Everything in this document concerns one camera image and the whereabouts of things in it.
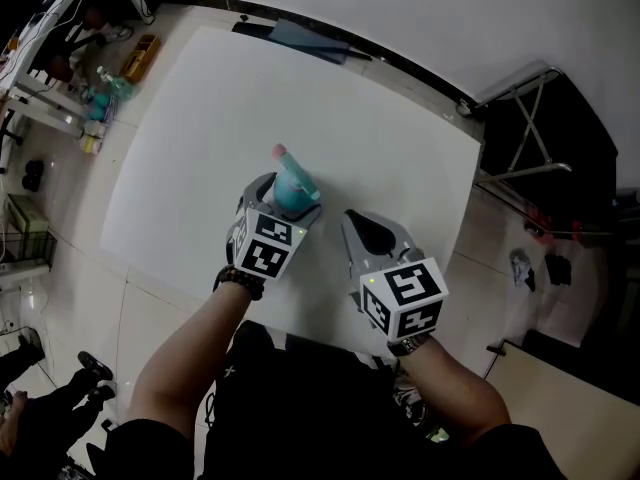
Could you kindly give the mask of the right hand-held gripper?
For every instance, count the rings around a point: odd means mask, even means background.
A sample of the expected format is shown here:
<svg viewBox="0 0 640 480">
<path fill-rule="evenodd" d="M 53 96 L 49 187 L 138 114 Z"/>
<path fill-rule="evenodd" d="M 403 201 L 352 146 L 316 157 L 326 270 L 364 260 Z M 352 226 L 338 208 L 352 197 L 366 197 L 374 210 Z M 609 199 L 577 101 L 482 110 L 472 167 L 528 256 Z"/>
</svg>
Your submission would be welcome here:
<svg viewBox="0 0 640 480">
<path fill-rule="evenodd" d="M 437 262 L 396 221 L 346 210 L 341 229 L 357 310 L 391 344 L 432 332 L 449 290 Z"/>
</svg>

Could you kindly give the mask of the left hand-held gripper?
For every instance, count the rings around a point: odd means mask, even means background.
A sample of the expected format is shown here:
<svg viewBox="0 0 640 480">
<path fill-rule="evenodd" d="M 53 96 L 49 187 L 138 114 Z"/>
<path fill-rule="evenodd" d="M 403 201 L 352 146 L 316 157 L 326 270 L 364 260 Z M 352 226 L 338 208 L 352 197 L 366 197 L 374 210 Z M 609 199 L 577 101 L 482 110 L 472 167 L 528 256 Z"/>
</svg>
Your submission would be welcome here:
<svg viewBox="0 0 640 480">
<path fill-rule="evenodd" d="M 262 278 L 278 280 L 322 212 L 319 203 L 302 212 L 281 212 L 263 201 L 277 173 L 266 173 L 247 185 L 225 244 L 227 263 Z"/>
</svg>

